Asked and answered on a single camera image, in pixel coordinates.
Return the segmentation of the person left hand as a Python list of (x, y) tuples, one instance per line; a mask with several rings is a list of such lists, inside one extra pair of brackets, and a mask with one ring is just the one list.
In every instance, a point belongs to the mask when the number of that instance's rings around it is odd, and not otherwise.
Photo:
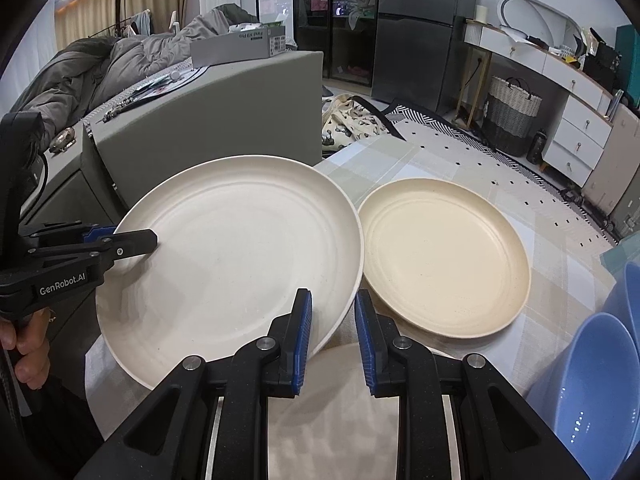
[(41, 309), (20, 330), (16, 330), (9, 321), (1, 321), (2, 348), (16, 350), (21, 355), (14, 366), (14, 373), (19, 382), (32, 390), (40, 389), (50, 372), (50, 344), (47, 340), (50, 316), (49, 308)]

